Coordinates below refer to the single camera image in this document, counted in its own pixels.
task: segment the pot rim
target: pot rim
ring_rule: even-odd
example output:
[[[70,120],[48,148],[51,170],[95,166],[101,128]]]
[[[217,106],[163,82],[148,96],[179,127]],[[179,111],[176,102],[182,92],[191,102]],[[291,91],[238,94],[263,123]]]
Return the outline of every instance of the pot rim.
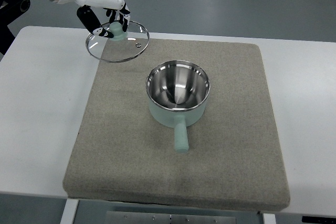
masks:
[[[174,109],[170,109],[170,108],[167,108],[165,106],[162,106],[160,105],[159,103],[157,103],[149,94],[149,85],[148,83],[150,82],[150,79],[151,77],[153,77],[155,74],[157,74],[160,70],[163,70],[161,69],[162,67],[164,66],[167,66],[167,65],[177,65],[177,64],[181,64],[181,65],[187,65],[188,67],[192,67],[198,71],[200,71],[202,73],[202,75],[206,78],[207,80],[207,84],[208,84],[208,88],[207,88],[207,94],[205,95],[204,99],[196,106],[193,106],[191,108],[174,108]],[[155,68],[152,69],[152,71],[150,72],[150,74],[147,76],[146,78],[146,93],[147,93],[147,96],[149,97],[149,99],[156,105],[158,106],[159,108],[162,108],[164,110],[167,110],[167,111],[171,111],[171,112],[187,112],[187,111],[191,111],[191,110],[194,110],[198,107],[200,107],[208,98],[209,96],[209,92],[210,92],[210,88],[211,88],[211,85],[210,85],[210,81],[209,81],[209,77],[208,75],[206,74],[206,72],[198,65],[190,62],[190,61],[186,61],[186,60],[169,60],[169,61],[166,61],[166,62],[163,62],[159,65],[157,65]]]

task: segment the metal bracket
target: metal bracket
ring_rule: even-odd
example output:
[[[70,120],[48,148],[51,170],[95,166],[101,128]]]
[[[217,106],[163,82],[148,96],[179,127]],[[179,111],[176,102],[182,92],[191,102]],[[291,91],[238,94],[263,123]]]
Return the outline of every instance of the metal bracket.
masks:
[[[108,211],[105,224],[236,224],[235,217]]]

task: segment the pot handle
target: pot handle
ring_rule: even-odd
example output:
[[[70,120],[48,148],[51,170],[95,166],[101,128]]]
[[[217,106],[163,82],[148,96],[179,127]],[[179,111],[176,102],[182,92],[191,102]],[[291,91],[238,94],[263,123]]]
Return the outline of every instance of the pot handle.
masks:
[[[189,143],[185,117],[183,115],[176,115],[174,122],[174,148],[178,153],[186,153],[189,150]]]

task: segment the gray floor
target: gray floor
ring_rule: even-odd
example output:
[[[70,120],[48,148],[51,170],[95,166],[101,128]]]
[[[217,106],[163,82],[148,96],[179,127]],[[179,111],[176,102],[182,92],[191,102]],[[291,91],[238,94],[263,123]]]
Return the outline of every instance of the gray floor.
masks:
[[[132,20],[142,23],[150,32],[336,42],[336,0],[126,2]],[[48,0],[31,0],[30,10],[9,27],[14,35],[25,26],[83,28],[76,16],[77,8],[74,3],[57,5]],[[107,21],[102,10],[95,11],[102,22]],[[0,195],[0,223],[58,223],[64,203],[59,199]],[[81,216],[92,219],[90,223],[101,223],[94,221],[100,207],[81,203],[76,223],[84,223],[78,222]],[[291,223],[300,223],[298,216],[280,216],[277,220],[290,223],[288,218]]]

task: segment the gray cushion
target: gray cushion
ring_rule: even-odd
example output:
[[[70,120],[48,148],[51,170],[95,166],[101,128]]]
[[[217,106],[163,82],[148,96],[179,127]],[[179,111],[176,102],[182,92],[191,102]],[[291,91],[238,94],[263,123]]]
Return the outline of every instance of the gray cushion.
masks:
[[[145,80],[168,60],[191,61],[211,82],[190,150],[148,109]],[[64,178],[70,198],[226,210],[278,211],[289,189],[258,46],[151,39],[140,57],[100,63]]]

